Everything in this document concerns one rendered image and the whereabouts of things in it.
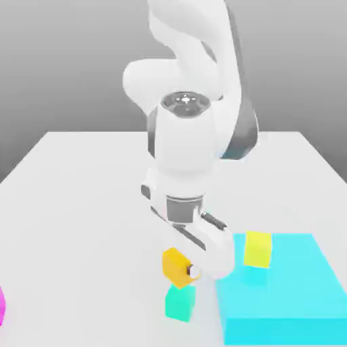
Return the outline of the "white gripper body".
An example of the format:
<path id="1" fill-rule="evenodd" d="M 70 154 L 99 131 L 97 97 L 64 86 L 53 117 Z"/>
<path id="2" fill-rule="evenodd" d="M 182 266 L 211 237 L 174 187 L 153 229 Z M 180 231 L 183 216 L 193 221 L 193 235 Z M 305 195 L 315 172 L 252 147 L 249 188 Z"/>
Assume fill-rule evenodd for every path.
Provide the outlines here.
<path id="1" fill-rule="evenodd" d="M 201 273 L 218 280 L 233 271 L 234 237 L 225 223 L 198 207 L 190 224 L 164 223 L 164 241 L 197 265 Z"/>

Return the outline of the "small orange cube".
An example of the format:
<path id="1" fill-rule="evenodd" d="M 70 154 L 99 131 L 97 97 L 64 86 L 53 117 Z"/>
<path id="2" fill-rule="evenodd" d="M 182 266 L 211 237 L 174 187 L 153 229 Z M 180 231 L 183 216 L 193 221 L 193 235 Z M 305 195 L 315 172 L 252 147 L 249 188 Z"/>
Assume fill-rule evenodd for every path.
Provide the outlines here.
<path id="1" fill-rule="evenodd" d="M 163 252 L 163 274 L 178 289 L 182 289 L 197 280 L 191 279 L 187 275 L 187 266 L 190 264 L 192 264 L 192 262 L 174 247 Z"/>

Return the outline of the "small teal cube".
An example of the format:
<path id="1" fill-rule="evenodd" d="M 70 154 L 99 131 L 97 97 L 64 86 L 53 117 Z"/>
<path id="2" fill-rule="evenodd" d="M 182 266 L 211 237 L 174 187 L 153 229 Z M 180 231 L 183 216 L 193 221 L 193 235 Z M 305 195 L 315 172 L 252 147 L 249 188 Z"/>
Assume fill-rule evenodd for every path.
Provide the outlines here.
<path id="1" fill-rule="evenodd" d="M 196 287 L 187 285 L 178 289 L 171 285 L 165 296 L 165 316 L 188 323 L 196 302 Z"/>

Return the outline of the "small yellow cube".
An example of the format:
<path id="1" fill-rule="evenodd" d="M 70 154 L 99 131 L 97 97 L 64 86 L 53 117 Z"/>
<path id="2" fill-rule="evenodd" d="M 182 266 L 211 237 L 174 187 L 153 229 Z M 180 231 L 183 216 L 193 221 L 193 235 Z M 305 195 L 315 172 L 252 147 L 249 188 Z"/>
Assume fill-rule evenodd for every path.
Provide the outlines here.
<path id="1" fill-rule="evenodd" d="M 243 264 L 256 268 L 269 268 L 272 255 L 272 234 L 247 231 Z"/>

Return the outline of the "large cyan box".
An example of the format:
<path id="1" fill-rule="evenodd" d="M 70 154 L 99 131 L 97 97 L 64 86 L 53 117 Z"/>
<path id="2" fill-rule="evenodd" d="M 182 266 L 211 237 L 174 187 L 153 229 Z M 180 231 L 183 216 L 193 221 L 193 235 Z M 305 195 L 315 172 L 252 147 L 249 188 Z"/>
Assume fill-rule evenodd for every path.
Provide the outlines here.
<path id="1" fill-rule="evenodd" d="M 244 265 L 244 234 L 234 247 L 216 282 L 225 345 L 347 347 L 347 293 L 311 234 L 274 234 L 269 268 Z"/>

